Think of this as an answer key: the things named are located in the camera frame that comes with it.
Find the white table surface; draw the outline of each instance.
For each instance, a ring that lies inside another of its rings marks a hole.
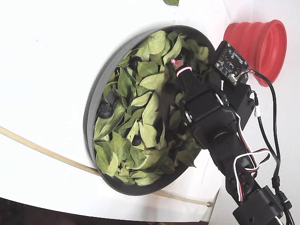
[[[143,31],[192,26],[217,47],[229,24],[223,1],[2,1],[0,126],[94,167],[84,145],[83,112],[109,56]],[[222,175],[208,152],[164,191],[212,201]],[[87,172],[0,135],[0,197],[79,215],[144,221],[207,220],[206,206],[157,195],[132,197]]]

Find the tan rope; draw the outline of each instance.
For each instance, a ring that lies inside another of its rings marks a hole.
[[[98,170],[94,169],[94,168],[91,168],[89,166],[86,166],[86,165],[83,165],[81,163],[78,163],[76,161],[73,161],[67,157],[64,157],[62,155],[59,155],[53,151],[50,151],[38,144],[35,144],[3,127],[0,127],[0,133],[3,134],[4,136],[16,141],[16,142],[19,142],[33,150],[36,150],[40,153],[43,153],[47,156],[50,156],[54,159],[57,159],[63,163],[66,163],[66,164],[69,164],[71,166],[74,166],[78,169],[81,169],[81,170],[84,170],[86,172],[89,172],[89,173],[92,173],[92,174],[95,174],[97,176],[100,176],[100,173],[98,172]],[[165,193],[165,192],[161,192],[161,191],[157,191],[157,192],[154,192],[154,194],[156,195],[160,195],[160,196],[163,196],[163,197],[167,197],[167,198],[172,198],[172,199],[176,199],[176,200],[179,200],[179,201],[183,201],[183,202],[188,202],[188,203],[194,203],[194,204],[199,204],[199,205],[206,205],[208,207],[212,207],[213,203],[211,202],[202,202],[202,201],[197,201],[197,200],[191,200],[191,199],[187,199],[187,198],[182,198],[182,197],[179,197],[179,196],[176,196],[176,195],[172,195],[172,194],[168,194],[168,193]]]

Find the black cable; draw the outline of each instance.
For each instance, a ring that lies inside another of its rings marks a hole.
[[[276,161],[276,168],[275,168],[275,171],[274,171],[274,176],[276,176],[276,174],[279,173],[280,160],[277,158],[277,156],[276,156],[276,154],[275,154],[275,152],[274,152],[272,146],[271,146],[270,143],[269,143],[269,140],[268,140],[268,138],[267,138],[267,136],[266,136],[266,133],[265,133],[265,131],[264,131],[264,129],[263,129],[262,118],[261,118],[261,117],[257,117],[257,120],[258,120],[259,128],[260,128],[260,130],[261,130],[261,133],[262,133],[262,137],[263,137],[263,139],[264,139],[264,142],[266,143],[266,145],[267,145],[269,151],[271,152],[273,158],[274,158],[275,161]]]
[[[277,117],[277,102],[276,102],[276,94],[274,87],[271,83],[271,81],[265,77],[264,75],[258,73],[255,71],[255,75],[258,76],[259,78],[262,78],[269,86],[271,93],[272,93],[272,98],[273,98],[273,134],[274,134],[274,142],[275,142],[275,148],[276,148],[276,154],[277,158],[280,160],[280,150],[279,150],[279,144],[278,144],[278,138],[277,138],[277,122],[276,122],[276,117]]]
[[[254,73],[255,73],[256,76],[263,79],[268,84],[268,86],[271,90],[271,93],[272,93],[272,99],[273,99],[273,135],[274,135],[274,142],[275,142],[275,148],[276,148],[276,153],[277,153],[276,158],[275,158],[275,152],[272,149],[272,147],[271,147],[271,145],[268,141],[268,138],[267,138],[267,136],[264,132],[263,123],[262,123],[262,120],[261,120],[260,117],[258,117],[258,123],[259,123],[259,127],[261,129],[261,132],[262,132],[263,139],[265,140],[266,145],[268,146],[272,156],[274,157],[274,159],[276,159],[276,168],[275,168],[275,171],[274,171],[274,176],[272,178],[272,186],[275,189],[275,193],[281,198],[281,202],[282,202],[282,205],[284,207],[284,213],[285,213],[287,224],[294,225],[295,223],[294,223],[293,217],[292,217],[289,209],[286,207],[285,202],[283,201],[283,198],[282,198],[282,195],[281,195],[282,192],[279,189],[279,186],[280,186],[279,168],[280,168],[281,157],[280,157],[280,149],[279,149],[278,137],[277,137],[277,122],[276,122],[277,102],[276,102],[275,90],[274,90],[274,87],[273,87],[272,83],[270,82],[270,80],[267,77],[265,77],[264,75],[262,75],[262,74],[260,74],[256,71],[254,71]],[[256,95],[255,92],[254,92],[254,95],[256,97],[255,100],[257,101],[257,105],[258,105],[257,95]]]
[[[286,218],[286,225],[295,225],[293,217],[288,209],[284,210],[285,218]]]

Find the circuit board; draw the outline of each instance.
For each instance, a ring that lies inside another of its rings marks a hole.
[[[240,79],[240,73],[248,68],[248,64],[228,42],[222,41],[216,54],[215,68],[219,73],[233,85],[245,82],[244,77]]]

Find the wire connector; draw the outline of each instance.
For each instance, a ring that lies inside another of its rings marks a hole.
[[[259,105],[256,105],[255,106],[255,109],[254,109],[254,116],[255,117],[260,117],[261,116],[261,110],[259,108]]]

